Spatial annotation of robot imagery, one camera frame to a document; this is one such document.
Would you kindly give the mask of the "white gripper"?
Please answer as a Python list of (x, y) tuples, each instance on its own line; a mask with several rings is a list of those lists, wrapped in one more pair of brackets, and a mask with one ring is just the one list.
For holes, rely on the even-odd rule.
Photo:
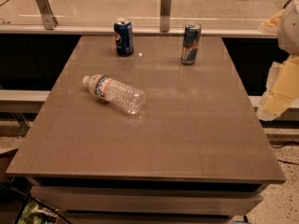
[[(291, 0), (259, 30), (278, 33), (278, 46), (289, 54), (299, 54), (299, 0)], [(290, 55), (283, 63), (273, 62), (257, 109), (258, 119), (272, 121), (280, 117), (299, 98), (299, 57)]]

